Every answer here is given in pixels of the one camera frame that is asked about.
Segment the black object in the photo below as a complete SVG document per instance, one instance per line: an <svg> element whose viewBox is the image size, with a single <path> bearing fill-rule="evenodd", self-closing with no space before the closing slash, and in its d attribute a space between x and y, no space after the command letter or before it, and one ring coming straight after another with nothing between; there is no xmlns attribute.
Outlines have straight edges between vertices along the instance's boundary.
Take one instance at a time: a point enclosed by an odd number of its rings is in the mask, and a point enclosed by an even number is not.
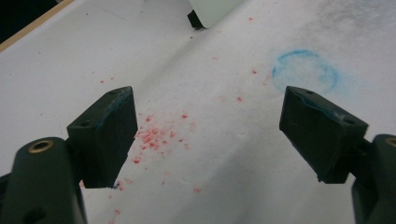
<svg viewBox="0 0 396 224"><path fill-rule="evenodd" d="M114 186L137 132L132 88L106 93L67 130L66 141L38 139L18 151L0 178L0 223L87 223L78 183Z"/></svg>
<svg viewBox="0 0 396 224"><path fill-rule="evenodd" d="M197 30L204 28L204 26L201 24L201 21L198 18L198 15L195 13L194 10L189 15L187 15L187 17L189 18L192 28L195 28Z"/></svg>
<svg viewBox="0 0 396 224"><path fill-rule="evenodd" d="M0 0L0 43L57 4L55 0Z"/></svg>
<svg viewBox="0 0 396 224"><path fill-rule="evenodd" d="M358 224L396 221L396 136L363 137L368 125L320 95L286 88L279 129L326 184L352 173Z"/></svg>

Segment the red speck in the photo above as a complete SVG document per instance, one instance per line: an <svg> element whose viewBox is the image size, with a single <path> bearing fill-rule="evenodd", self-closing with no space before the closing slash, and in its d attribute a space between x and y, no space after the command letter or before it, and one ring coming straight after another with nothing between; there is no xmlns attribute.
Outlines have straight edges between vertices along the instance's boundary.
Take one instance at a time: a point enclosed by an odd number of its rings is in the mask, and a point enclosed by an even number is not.
<svg viewBox="0 0 396 224"><path fill-rule="evenodd" d="M134 183L132 179L124 178L124 180L127 185L132 185Z"/></svg>
<svg viewBox="0 0 396 224"><path fill-rule="evenodd" d="M135 157L134 158L134 164L138 164L140 162L140 160L142 160L142 158L140 157Z"/></svg>
<svg viewBox="0 0 396 224"><path fill-rule="evenodd" d="M149 143L149 147L156 147L156 145L155 145L155 143L150 142L150 143Z"/></svg>
<svg viewBox="0 0 396 224"><path fill-rule="evenodd" d="M146 138L143 138L143 143L144 144L148 143L149 141L151 141L151 137L150 136L147 136Z"/></svg>
<svg viewBox="0 0 396 224"><path fill-rule="evenodd" d="M148 115L147 117L146 117L146 122L150 122L152 120L152 115Z"/></svg>
<svg viewBox="0 0 396 224"><path fill-rule="evenodd" d="M194 193L201 193L202 189L201 188L194 188Z"/></svg>
<svg viewBox="0 0 396 224"><path fill-rule="evenodd" d="M175 137L175 136L176 136L176 134L177 134L176 132L172 131L172 132L170 133L170 135L169 135L169 136L170 136L171 138L173 138L173 137Z"/></svg>

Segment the dirty white surface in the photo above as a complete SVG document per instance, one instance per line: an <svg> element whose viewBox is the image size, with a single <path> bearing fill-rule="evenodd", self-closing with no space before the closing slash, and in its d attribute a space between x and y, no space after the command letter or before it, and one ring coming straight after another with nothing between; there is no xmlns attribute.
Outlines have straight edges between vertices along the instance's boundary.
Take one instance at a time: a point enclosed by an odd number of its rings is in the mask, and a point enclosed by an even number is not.
<svg viewBox="0 0 396 224"><path fill-rule="evenodd" d="M247 0L199 31L190 12L76 0L0 53L1 175L24 144L67 138L106 91L132 86L142 133L117 189L83 190L90 223L354 223L354 177L319 183L278 129L283 91L321 93L370 141L395 134L396 2Z"/></svg>

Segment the blue ink stain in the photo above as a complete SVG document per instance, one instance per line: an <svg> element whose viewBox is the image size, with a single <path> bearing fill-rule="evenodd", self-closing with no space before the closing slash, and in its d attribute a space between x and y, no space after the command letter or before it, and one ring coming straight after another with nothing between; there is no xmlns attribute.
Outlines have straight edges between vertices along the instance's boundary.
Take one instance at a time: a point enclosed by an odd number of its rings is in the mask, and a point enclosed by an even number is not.
<svg viewBox="0 0 396 224"><path fill-rule="evenodd" d="M298 49L280 56L273 69L273 83L285 92L287 86L327 93L337 85L338 72L318 54Z"/></svg>

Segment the red powder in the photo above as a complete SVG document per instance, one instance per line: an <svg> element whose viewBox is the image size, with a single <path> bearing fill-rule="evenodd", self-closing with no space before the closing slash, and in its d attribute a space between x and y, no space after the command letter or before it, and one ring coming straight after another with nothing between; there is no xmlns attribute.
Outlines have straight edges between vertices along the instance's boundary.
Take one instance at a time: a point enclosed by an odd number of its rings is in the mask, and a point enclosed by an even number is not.
<svg viewBox="0 0 396 224"><path fill-rule="evenodd" d="M194 188L194 193L201 193L202 189L201 188Z"/></svg>

